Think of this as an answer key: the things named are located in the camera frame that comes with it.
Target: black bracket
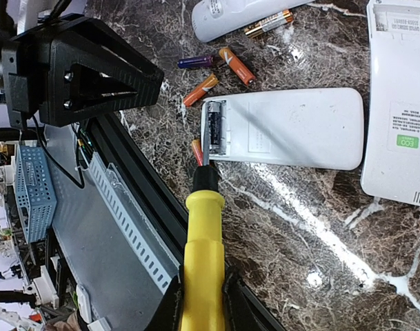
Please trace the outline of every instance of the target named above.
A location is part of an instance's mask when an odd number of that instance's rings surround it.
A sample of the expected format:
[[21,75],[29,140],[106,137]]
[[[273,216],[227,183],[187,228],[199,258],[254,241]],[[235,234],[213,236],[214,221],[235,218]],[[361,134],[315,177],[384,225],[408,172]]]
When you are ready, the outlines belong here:
[[4,41],[10,125],[66,126],[157,102],[163,72],[98,19],[71,14]]

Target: blue plastic basket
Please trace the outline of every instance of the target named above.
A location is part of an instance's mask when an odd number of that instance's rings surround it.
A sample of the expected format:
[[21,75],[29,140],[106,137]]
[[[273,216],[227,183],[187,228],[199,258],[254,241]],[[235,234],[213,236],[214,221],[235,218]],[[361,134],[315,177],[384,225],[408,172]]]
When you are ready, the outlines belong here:
[[19,146],[15,193],[26,241],[45,239],[57,208],[57,197],[42,148]]

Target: green eco label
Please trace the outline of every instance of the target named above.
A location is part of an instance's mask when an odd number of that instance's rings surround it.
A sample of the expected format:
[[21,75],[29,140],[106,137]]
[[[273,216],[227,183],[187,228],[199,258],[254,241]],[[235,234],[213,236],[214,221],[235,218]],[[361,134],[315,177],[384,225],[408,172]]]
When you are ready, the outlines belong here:
[[403,136],[399,134],[397,136],[397,146],[407,148],[418,148],[419,139],[417,137]]

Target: gold battery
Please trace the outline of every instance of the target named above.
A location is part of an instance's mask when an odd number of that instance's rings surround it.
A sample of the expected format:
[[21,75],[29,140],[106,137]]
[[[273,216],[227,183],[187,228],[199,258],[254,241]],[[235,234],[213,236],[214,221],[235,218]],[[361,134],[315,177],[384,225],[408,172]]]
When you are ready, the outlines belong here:
[[294,21],[292,13],[289,10],[284,10],[283,12],[278,12],[251,26],[248,26],[244,29],[245,35],[248,38],[255,38],[265,32],[278,28],[279,26],[291,23],[292,21]]

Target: orange battery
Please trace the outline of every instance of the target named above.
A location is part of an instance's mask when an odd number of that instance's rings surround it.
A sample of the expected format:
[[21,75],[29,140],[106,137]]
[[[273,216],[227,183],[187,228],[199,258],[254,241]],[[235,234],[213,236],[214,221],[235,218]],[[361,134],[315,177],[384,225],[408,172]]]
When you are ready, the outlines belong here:
[[205,81],[203,81],[199,86],[197,86],[193,92],[185,97],[183,104],[186,107],[191,107],[193,103],[203,97],[209,90],[217,85],[219,80],[215,74],[211,74]]
[[191,148],[193,149],[194,157],[196,158],[197,164],[199,167],[203,165],[203,153],[201,148],[201,140],[195,139],[191,143]]
[[245,85],[250,85],[256,77],[252,72],[243,64],[239,58],[228,47],[222,48],[219,51],[219,55],[226,63],[236,72],[236,75],[243,81]]

